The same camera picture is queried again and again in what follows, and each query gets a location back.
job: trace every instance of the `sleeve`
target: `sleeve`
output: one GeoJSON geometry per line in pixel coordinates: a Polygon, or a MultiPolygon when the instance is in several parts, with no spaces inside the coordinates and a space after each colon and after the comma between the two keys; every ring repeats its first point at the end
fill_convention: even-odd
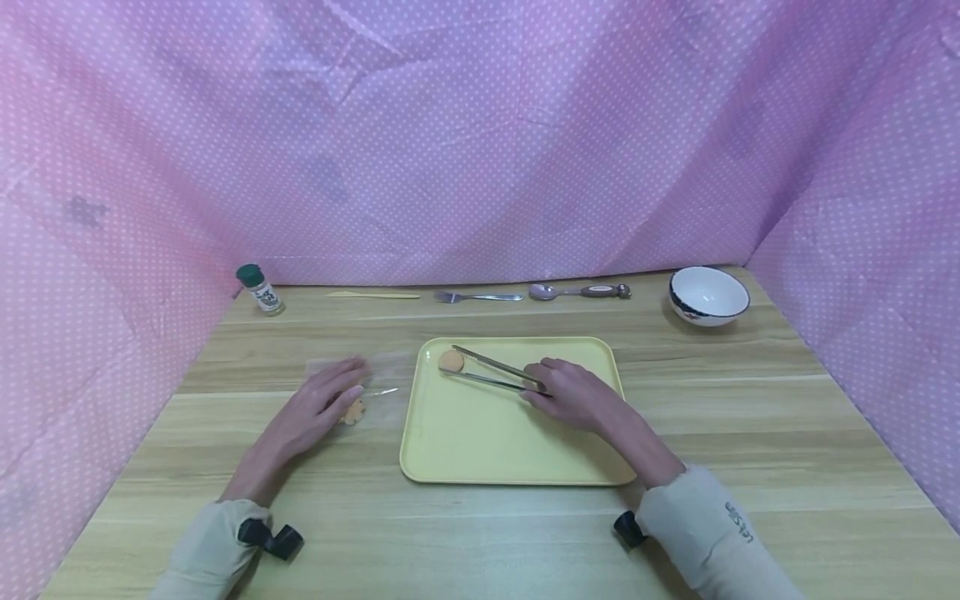
{"type": "Polygon", "coordinates": [[[643,496],[636,516],[705,600],[802,600],[746,514],[703,467],[643,496]]]}
{"type": "Polygon", "coordinates": [[[207,504],[177,542],[150,600],[223,600],[258,548],[237,540],[249,518],[269,524],[270,511],[250,500],[207,504]]]}

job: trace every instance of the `white bowl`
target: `white bowl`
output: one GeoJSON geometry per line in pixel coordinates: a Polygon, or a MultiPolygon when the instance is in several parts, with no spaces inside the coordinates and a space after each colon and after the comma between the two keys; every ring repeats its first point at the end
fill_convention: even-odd
{"type": "Polygon", "coordinates": [[[681,319],[701,327],[727,324],[750,306],[736,277],[710,267],[687,267],[670,277],[670,305],[681,319]]]}

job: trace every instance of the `green cap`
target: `green cap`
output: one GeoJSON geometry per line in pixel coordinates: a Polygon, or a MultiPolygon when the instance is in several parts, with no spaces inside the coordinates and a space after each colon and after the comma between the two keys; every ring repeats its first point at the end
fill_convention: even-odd
{"type": "Polygon", "coordinates": [[[247,287],[256,287],[266,280],[260,267],[253,264],[237,269],[237,278],[247,287]]]}

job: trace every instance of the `human arm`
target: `human arm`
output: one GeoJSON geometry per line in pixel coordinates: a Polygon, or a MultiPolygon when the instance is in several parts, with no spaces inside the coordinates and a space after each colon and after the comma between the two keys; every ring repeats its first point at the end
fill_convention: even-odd
{"type": "Polygon", "coordinates": [[[370,374],[359,357],[310,377],[244,454],[220,500],[206,505],[180,538],[151,600],[223,600],[256,554],[237,540],[250,519],[269,522],[291,461],[314,447],[363,394],[370,374]]]}
{"type": "Polygon", "coordinates": [[[803,598],[756,536],[746,514],[705,468],[685,466],[643,416],[595,374],[544,358],[526,371],[541,381],[521,396],[547,415],[603,438],[647,488],[637,511],[687,584],[706,600],[803,598]]]}

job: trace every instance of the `tongs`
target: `tongs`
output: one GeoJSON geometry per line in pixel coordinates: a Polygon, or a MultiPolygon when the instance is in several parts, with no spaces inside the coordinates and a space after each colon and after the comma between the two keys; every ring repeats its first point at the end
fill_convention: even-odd
{"type": "MultiPolygon", "coordinates": [[[[488,365],[495,369],[500,369],[501,371],[508,372],[511,375],[516,375],[521,379],[526,379],[527,381],[533,382],[537,386],[537,389],[535,390],[536,392],[539,392],[542,396],[552,397],[550,394],[546,392],[546,386],[544,386],[541,381],[539,381],[534,377],[531,377],[529,374],[527,374],[525,371],[521,369],[517,369],[516,367],[511,367],[510,365],[505,365],[500,361],[493,360],[492,358],[488,358],[483,354],[477,354],[473,350],[468,350],[460,346],[454,346],[453,349],[485,365],[488,365]]],[[[457,371],[451,371],[449,369],[444,369],[444,368],[441,368],[440,371],[443,374],[449,375],[451,377],[460,377],[462,379],[469,379],[470,381],[485,383],[487,385],[496,386],[498,388],[505,388],[507,390],[515,390],[517,392],[526,392],[529,390],[529,388],[524,388],[523,386],[515,385],[513,383],[508,383],[506,381],[500,381],[499,379],[493,379],[491,377],[485,377],[483,375],[478,375],[472,372],[457,372],[457,371]]]]}

